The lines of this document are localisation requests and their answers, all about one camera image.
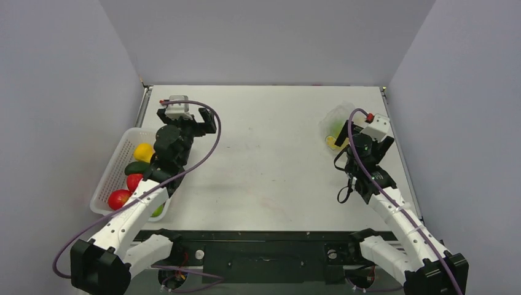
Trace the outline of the clear plastic bag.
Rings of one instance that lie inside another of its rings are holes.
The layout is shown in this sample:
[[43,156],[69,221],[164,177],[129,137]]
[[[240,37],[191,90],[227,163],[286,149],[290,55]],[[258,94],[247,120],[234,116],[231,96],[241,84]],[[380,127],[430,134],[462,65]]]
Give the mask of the clear plastic bag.
[[348,139],[341,146],[335,145],[337,138],[342,131],[345,121],[349,118],[352,111],[355,109],[353,103],[342,103],[329,111],[325,118],[318,124],[318,134],[329,152],[339,152],[342,148],[348,145]]

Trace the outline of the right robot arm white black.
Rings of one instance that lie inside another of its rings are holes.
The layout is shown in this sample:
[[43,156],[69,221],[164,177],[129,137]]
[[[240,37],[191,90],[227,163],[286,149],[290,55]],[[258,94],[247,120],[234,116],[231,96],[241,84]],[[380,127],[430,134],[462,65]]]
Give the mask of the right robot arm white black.
[[356,232],[347,244],[354,262],[370,261],[392,276],[405,294],[464,294],[469,264],[460,253],[451,253],[410,209],[393,178],[379,165],[394,143],[383,119],[368,120],[365,127],[345,122],[335,145],[345,147],[339,156],[348,177],[347,194],[356,192],[390,228],[401,250],[372,229]]

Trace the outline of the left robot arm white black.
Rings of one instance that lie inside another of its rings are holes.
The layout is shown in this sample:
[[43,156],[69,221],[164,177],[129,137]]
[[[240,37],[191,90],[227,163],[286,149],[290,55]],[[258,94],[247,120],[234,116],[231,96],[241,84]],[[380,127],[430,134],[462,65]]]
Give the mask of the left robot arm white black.
[[153,212],[167,203],[179,187],[183,177],[198,168],[209,155],[187,168],[194,139],[215,134],[221,137],[221,120],[216,111],[199,105],[202,122],[189,113],[169,115],[168,107],[160,108],[157,115],[164,125],[155,133],[149,166],[142,180],[122,208],[103,218],[105,223],[87,240],[76,238],[69,252],[73,287],[89,294],[124,294],[132,279],[158,261],[178,263],[183,247],[173,238],[151,235],[133,246],[137,234]]

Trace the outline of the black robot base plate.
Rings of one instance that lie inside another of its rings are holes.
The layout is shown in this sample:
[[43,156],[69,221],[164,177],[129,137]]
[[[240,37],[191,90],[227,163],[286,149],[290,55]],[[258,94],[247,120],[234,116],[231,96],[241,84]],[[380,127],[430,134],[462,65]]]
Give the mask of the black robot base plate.
[[202,267],[225,283],[304,283],[343,281],[345,272],[368,273],[374,263],[361,257],[352,231],[141,230],[135,242],[151,235],[174,240],[163,264]]

